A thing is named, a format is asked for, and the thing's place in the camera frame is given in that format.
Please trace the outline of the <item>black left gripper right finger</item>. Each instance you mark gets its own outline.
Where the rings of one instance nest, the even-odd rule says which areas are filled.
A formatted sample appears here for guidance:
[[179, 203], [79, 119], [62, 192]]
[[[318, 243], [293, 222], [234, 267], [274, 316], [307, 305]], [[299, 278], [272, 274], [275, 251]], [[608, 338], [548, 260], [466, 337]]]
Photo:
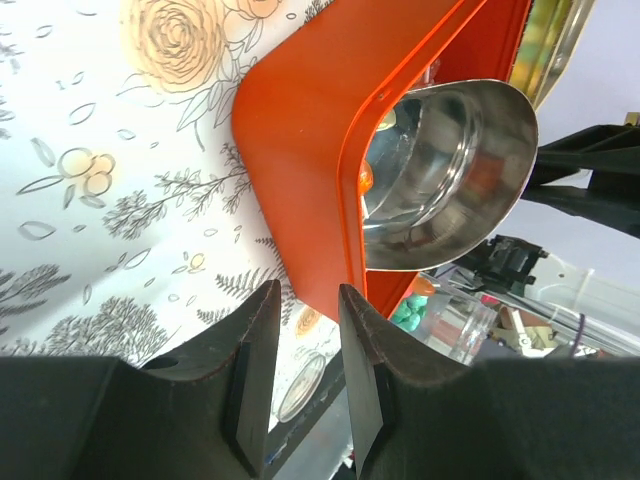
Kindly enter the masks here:
[[339, 289], [361, 479], [635, 479], [635, 358], [487, 360], [470, 366]]

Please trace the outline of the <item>clear glass jar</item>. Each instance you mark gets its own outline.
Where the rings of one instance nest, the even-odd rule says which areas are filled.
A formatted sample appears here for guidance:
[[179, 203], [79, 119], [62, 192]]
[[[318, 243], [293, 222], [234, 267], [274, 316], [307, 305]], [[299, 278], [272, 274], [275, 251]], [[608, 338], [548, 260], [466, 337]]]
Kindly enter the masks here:
[[411, 283], [390, 321], [436, 352], [469, 365], [496, 318], [497, 312], [474, 296], [420, 274]]

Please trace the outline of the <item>orange lollipop candy tin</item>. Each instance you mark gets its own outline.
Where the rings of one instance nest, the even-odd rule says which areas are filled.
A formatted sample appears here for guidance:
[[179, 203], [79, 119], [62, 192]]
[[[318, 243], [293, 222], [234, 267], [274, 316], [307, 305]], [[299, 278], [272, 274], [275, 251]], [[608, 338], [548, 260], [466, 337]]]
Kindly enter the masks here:
[[298, 298], [329, 318], [355, 286], [384, 316], [410, 273], [365, 266], [358, 174], [375, 129], [434, 61], [510, 76], [526, 1], [335, 1], [250, 69], [232, 134]]

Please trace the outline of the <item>clear jar lid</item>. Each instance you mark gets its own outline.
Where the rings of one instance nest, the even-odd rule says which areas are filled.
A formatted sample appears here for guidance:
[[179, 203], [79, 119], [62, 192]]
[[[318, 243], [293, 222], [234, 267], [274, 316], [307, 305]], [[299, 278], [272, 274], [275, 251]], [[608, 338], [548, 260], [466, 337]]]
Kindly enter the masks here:
[[272, 414], [279, 423], [298, 415], [319, 386], [326, 367], [325, 356], [301, 347], [282, 366], [274, 384]]

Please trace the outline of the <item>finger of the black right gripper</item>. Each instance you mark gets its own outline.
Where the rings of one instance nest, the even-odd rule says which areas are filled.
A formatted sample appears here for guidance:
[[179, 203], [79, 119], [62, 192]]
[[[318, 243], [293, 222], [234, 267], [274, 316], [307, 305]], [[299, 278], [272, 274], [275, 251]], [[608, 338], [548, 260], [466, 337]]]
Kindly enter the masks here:
[[596, 125], [538, 149], [522, 198], [639, 236], [639, 128]]

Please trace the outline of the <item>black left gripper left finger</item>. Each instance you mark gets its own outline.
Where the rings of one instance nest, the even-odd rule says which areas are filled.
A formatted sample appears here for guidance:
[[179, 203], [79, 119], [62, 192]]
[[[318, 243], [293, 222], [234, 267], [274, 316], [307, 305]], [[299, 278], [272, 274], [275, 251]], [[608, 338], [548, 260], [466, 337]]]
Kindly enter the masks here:
[[116, 357], [1, 361], [5, 479], [257, 479], [281, 285], [136, 368]]

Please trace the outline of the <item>metal scoop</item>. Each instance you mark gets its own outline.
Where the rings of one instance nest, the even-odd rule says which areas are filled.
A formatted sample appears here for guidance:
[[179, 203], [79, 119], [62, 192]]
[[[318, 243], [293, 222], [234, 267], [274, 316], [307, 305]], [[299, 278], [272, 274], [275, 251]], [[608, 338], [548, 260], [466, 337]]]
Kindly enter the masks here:
[[513, 209], [536, 160], [536, 113], [494, 79], [414, 89], [391, 112], [365, 156], [365, 265], [428, 270], [470, 252]]

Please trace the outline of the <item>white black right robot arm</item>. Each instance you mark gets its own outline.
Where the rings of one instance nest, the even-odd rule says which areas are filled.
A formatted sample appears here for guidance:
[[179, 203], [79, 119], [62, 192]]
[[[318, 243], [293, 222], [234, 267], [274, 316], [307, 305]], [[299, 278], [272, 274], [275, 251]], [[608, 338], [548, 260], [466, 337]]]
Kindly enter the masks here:
[[[543, 146], [523, 197], [639, 236], [639, 128], [592, 126]], [[636, 356], [638, 291], [600, 279], [548, 250], [498, 235], [458, 260], [480, 291], [547, 318], [572, 347]]]

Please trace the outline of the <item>star candy tin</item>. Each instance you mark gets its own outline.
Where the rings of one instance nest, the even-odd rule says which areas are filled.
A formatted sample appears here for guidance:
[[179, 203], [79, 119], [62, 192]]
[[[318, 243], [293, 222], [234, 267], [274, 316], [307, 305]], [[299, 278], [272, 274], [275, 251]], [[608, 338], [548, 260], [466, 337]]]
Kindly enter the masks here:
[[566, 70], [595, 0], [535, 0], [509, 83], [539, 109]]

